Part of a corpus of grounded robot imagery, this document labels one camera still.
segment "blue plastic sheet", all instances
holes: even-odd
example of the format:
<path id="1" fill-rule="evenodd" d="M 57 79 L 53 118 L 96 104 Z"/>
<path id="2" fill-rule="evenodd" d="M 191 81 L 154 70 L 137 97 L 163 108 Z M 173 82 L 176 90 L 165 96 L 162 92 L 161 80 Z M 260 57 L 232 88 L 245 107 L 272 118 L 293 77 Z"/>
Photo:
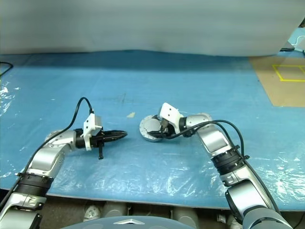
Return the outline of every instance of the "blue plastic sheet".
<path id="1" fill-rule="evenodd" d="M 134 51 L 1 59 L 15 64 L 1 79 L 2 188 L 87 96 L 105 130 L 128 136 L 106 143 L 104 160 L 97 149 L 67 154 L 51 195 L 228 208 L 226 188 L 196 136 L 152 143 L 139 133 L 140 121 L 168 102 L 185 116 L 206 112 L 235 123 L 280 209 L 305 209 L 304 109 L 273 107 L 247 58 Z M 87 115 L 84 104 L 73 128 Z"/>

